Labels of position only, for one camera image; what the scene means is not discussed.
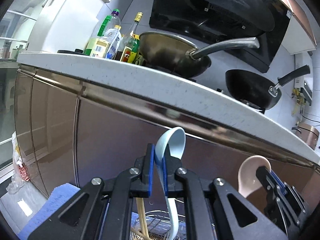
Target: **white countertop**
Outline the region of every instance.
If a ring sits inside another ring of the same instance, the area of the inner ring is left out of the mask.
[[[246,132],[320,164],[320,156],[291,131],[212,89],[138,65],[46,52],[20,53],[18,63],[108,85],[163,102]]]

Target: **metal bolt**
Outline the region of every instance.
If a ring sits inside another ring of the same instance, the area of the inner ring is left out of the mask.
[[[178,172],[179,174],[184,175],[184,174],[187,173],[187,169],[185,169],[185,168],[178,168],[178,169],[177,169],[177,172]]]
[[[132,174],[132,175],[137,175],[138,173],[139,173],[139,169],[138,168],[131,168],[130,170],[129,170],[129,172],[130,172],[130,174]]]
[[[100,178],[93,178],[93,179],[91,180],[91,183],[92,183],[93,185],[100,185],[100,184],[101,184],[101,179],[100,179]]]
[[[214,180],[214,183],[218,186],[222,186],[222,185],[224,185],[225,181],[224,181],[224,179],[217,178]]]

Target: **white sticker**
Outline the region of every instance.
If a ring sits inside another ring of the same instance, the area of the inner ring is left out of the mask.
[[[291,16],[292,16],[292,12],[291,12],[290,10],[288,10],[288,11],[287,11],[287,17],[288,17],[289,19],[291,19]]]

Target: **pan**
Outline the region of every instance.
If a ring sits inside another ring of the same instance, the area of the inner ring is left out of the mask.
[[[259,48],[257,38],[239,38],[217,42],[202,49],[179,36],[167,33],[140,34],[140,53],[148,64],[175,72],[183,78],[193,78],[211,65],[208,54],[241,48]]]
[[[281,97],[279,87],[309,73],[309,66],[304,65],[284,77],[278,78],[278,83],[274,84],[256,73],[242,69],[231,69],[226,72],[226,83],[229,93],[236,100],[254,108],[268,110],[274,107]]]

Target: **plastic bag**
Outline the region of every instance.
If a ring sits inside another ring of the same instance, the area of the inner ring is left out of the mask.
[[[22,162],[16,132],[12,134],[12,147],[12,165],[14,168],[14,174],[11,177],[12,182],[6,188],[9,194],[15,194],[26,183],[26,181],[30,180],[25,165]]]
[[[10,182],[6,188],[9,194],[17,193],[18,190],[27,183],[25,180],[21,178],[20,174],[17,174],[16,172],[12,175],[11,181],[12,182]]]

